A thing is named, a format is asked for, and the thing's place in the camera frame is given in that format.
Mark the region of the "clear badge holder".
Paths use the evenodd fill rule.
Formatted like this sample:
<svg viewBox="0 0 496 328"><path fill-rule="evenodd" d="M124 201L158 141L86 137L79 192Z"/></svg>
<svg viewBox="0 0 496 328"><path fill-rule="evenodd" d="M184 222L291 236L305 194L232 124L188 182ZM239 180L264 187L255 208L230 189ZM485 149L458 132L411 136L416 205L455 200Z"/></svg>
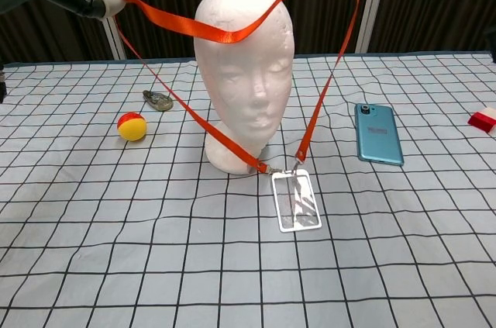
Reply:
<svg viewBox="0 0 496 328"><path fill-rule="evenodd" d="M310 175L306 170L275 172L271 182L278 226L282 233L322 227Z"/></svg>

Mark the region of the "white foam mannequin head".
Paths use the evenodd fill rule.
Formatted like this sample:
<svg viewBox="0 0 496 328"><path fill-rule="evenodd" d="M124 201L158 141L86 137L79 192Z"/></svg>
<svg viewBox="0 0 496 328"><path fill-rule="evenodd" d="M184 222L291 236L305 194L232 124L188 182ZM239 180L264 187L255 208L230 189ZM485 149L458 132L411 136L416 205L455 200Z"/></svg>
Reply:
<svg viewBox="0 0 496 328"><path fill-rule="evenodd" d="M220 120L216 128L253 157L276 133L291 93L295 42L291 17L275 0L202 0L196 20L237 31L269 16L246 39L223 44L196 38L195 59Z"/></svg>

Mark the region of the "red and yellow ball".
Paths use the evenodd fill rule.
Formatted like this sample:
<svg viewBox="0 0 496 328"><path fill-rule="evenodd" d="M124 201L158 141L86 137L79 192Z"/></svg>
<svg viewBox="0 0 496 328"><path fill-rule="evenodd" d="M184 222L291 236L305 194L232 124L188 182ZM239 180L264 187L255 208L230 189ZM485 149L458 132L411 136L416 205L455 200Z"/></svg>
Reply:
<svg viewBox="0 0 496 328"><path fill-rule="evenodd" d="M141 140L146 135L147 122L139 113L127 112L119 118L117 130L124 140Z"/></svg>

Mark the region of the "light blue smartphone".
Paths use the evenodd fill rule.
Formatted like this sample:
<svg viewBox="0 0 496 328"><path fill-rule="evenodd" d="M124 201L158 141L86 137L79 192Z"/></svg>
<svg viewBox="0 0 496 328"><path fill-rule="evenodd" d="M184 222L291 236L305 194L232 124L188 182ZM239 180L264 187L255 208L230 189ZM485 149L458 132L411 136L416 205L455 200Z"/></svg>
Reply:
<svg viewBox="0 0 496 328"><path fill-rule="evenodd" d="M393 109L355 104L356 149L361 161L402 166L404 157Z"/></svg>

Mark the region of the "red and white block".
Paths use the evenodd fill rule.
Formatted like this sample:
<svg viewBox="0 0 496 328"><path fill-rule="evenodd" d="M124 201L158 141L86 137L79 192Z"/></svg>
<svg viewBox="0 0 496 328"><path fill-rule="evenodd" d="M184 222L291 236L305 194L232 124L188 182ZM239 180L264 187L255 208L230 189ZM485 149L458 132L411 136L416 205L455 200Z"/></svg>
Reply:
<svg viewBox="0 0 496 328"><path fill-rule="evenodd" d="M496 109L487 107L471 115L468 124L485 133L490 133L496 127Z"/></svg>

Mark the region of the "checked white tablecloth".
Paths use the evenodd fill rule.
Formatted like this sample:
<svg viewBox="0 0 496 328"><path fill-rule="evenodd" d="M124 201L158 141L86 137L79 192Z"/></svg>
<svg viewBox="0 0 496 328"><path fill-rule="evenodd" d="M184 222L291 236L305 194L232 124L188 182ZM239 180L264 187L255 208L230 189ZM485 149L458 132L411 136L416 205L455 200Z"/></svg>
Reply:
<svg viewBox="0 0 496 328"><path fill-rule="evenodd" d="M193 60L5 76L0 328L496 328L496 135L468 124L496 109L487 54L344 57L305 162L322 227L297 233L267 176L143 101L170 85L216 121ZM393 109L402 166L358 158L357 103Z"/></svg>

